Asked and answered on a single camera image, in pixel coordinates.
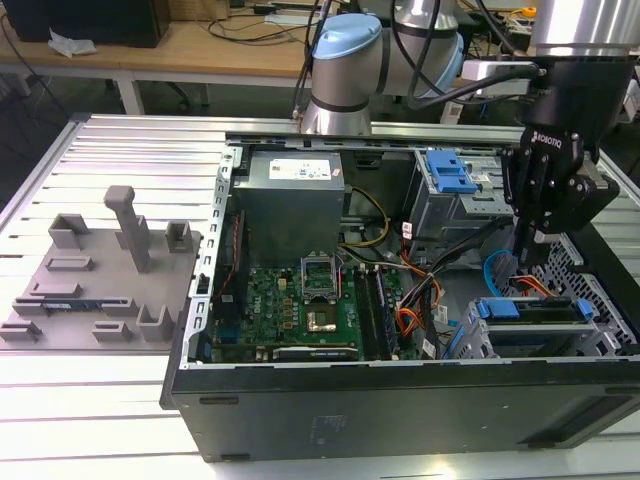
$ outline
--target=wooden desk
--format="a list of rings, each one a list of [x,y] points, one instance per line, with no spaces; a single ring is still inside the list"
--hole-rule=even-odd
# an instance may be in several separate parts
[[[246,27],[263,17],[232,18],[224,22],[229,29]],[[157,48],[131,48],[97,45],[98,53],[66,58],[45,43],[25,43],[15,32],[10,39],[36,73],[48,76],[105,78],[114,80],[122,96],[125,111],[144,114],[137,80],[203,84],[293,86],[302,66],[304,51],[300,42],[269,45],[243,45],[215,38],[206,32],[205,23],[173,22]],[[227,32],[234,38],[248,38],[280,31],[276,25],[258,24],[241,31]],[[220,27],[214,32],[222,34]],[[291,32],[304,39],[304,28]],[[282,34],[273,43],[290,38]],[[11,50],[7,39],[0,38],[0,72],[28,74]]]

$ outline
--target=blue plastic clip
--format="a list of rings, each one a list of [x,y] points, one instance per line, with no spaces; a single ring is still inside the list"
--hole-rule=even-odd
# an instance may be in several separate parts
[[[478,315],[480,315],[480,318],[489,318],[491,316],[489,305],[487,305],[487,302],[485,300],[478,300],[476,302],[476,309],[478,310]]]
[[[584,298],[579,298],[578,300],[576,300],[576,307],[578,307],[578,310],[580,310],[580,313],[582,314],[582,316],[584,317],[585,321],[589,321],[593,318],[593,307],[591,306],[591,303],[588,300],[585,300]]]
[[[474,194],[478,191],[478,186],[467,175],[466,168],[455,151],[429,150],[426,159],[438,192]]]
[[[484,301],[489,306],[493,318],[520,318],[520,312],[513,300],[507,298],[487,298]]]

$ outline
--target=table leg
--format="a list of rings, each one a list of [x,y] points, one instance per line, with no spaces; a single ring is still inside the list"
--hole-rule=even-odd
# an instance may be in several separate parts
[[[203,107],[211,105],[211,99],[209,98],[209,85],[206,83],[200,84],[200,105]]]
[[[31,89],[24,78],[24,75],[11,75],[6,74],[4,80],[9,84],[11,89],[15,91],[21,97],[28,97],[31,95]]]
[[[124,104],[124,111],[127,115],[144,115],[144,105],[140,98],[140,90],[134,80],[116,79],[120,97]]]

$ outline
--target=red cable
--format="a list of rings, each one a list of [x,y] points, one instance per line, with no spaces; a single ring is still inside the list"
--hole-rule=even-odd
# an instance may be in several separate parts
[[[227,275],[227,278],[225,279],[224,283],[222,284],[222,288],[220,289],[220,291],[218,292],[217,298],[220,298],[222,296],[222,292],[224,292],[227,287],[229,286],[229,282],[231,282],[231,279],[233,278],[233,272],[236,269],[236,264],[238,263],[238,230],[240,227],[240,216],[236,215],[236,226],[233,230],[233,265],[231,265],[231,271],[229,272],[229,275]]]

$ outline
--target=power supply label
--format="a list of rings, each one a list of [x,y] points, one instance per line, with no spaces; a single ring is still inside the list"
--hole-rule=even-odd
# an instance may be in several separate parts
[[[331,180],[329,160],[274,158],[269,162],[270,180]]]

